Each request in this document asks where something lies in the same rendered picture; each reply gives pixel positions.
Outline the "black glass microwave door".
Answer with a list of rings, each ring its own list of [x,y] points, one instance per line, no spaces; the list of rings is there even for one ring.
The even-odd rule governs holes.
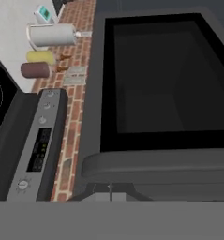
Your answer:
[[[224,148],[224,44],[199,13],[109,18],[104,152]]]

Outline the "yellow cylinder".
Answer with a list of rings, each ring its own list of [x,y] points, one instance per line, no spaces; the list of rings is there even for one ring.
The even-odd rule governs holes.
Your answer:
[[[55,64],[55,57],[51,51],[30,51],[26,54],[26,60],[31,63],[46,62],[49,65]]]

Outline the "large silver stove dial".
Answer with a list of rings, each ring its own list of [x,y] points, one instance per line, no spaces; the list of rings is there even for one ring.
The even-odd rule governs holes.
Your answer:
[[[22,192],[22,191],[26,191],[30,187],[31,187],[31,180],[29,178],[24,178],[17,183],[16,190],[18,192]]]

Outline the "black and silver stove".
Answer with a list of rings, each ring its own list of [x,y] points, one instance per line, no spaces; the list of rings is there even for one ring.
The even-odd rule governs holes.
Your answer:
[[[49,90],[52,97],[46,97]],[[45,103],[50,109],[44,109]],[[41,116],[45,124],[38,122]],[[0,201],[51,198],[66,118],[65,89],[24,93],[0,61]],[[17,183],[24,178],[31,180],[31,187],[18,192]]]

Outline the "brown cylinder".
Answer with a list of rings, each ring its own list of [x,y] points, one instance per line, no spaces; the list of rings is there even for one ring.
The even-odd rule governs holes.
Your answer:
[[[46,62],[23,63],[21,74],[27,79],[49,78],[50,66]]]

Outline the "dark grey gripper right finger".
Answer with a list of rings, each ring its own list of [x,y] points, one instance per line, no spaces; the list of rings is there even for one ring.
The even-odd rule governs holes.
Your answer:
[[[151,198],[138,192],[133,184],[116,183],[111,184],[111,200],[113,202],[150,202]]]

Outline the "white timer with green screen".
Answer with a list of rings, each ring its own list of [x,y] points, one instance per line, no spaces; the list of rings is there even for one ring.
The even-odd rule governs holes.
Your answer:
[[[43,5],[38,5],[34,11],[38,24],[54,24],[55,18],[50,11]]]

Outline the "white paper towel roll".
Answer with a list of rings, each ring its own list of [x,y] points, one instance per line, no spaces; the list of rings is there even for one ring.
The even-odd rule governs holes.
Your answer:
[[[78,31],[72,23],[37,24],[26,26],[30,46],[39,51],[45,47],[75,46],[79,38],[90,38],[91,31]]]

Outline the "grey wall outlet plate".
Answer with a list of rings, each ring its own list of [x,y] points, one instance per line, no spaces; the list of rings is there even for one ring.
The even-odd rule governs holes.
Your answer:
[[[86,67],[70,67],[64,76],[64,85],[85,85]]]

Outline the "dark grey microwave oven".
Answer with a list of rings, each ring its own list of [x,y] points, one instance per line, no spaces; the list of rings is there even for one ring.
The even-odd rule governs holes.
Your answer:
[[[88,156],[104,152],[101,149],[101,108],[103,83],[103,56],[105,43],[105,22],[109,18],[160,16],[180,13],[199,13],[211,26],[212,30],[224,44],[224,27],[216,16],[206,7],[185,7],[153,9],[146,11],[101,13],[95,17],[90,65],[85,88],[85,99],[82,115],[80,147],[76,166],[73,195],[84,191],[91,182],[82,177],[82,163]],[[186,201],[186,202],[224,202],[224,183],[217,184],[171,184],[151,185],[133,184],[138,192],[151,198],[151,201]]]

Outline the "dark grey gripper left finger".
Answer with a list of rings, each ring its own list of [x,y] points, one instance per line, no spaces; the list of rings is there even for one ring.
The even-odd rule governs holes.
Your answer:
[[[89,183],[80,194],[72,195],[69,202],[109,202],[112,198],[109,184]]]

